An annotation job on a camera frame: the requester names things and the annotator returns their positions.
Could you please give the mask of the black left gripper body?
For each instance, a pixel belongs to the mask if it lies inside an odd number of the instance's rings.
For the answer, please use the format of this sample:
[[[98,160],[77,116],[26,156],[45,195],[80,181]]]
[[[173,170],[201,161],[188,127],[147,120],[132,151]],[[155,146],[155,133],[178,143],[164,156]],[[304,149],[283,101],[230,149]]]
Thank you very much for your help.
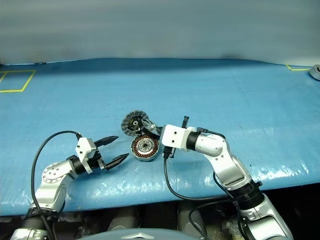
[[[90,153],[87,154],[87,165],[88,173],[92,173],[93,169],[100,168],[104,170],[106,168],[106,163],[102,159],[102,155],[98,148],[94,148]]]

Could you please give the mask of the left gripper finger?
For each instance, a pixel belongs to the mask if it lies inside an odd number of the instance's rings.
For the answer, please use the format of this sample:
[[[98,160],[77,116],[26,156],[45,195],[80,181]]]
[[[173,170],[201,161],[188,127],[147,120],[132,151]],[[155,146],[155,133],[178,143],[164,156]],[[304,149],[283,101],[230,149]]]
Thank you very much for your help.
[[[115,136],[115,135],[103,137],[103,138],[101,138],[101,139],[99,139],[99,140],[96,140],[96,141],[94,142],[94,145],[95,145],[97,148],[99,148],[99,147],[101,147],[101,146],[106,146],[106,145],[114,142],[114,141],[117,140],[118,138],[119,138],[119,137],[118,137],[118,136]]]
[[[117,157],[115,157],[111,162],[106,164],[106,170],[110,170],[118,165],[120,165],[127,157],[129,153],[121,154]]]

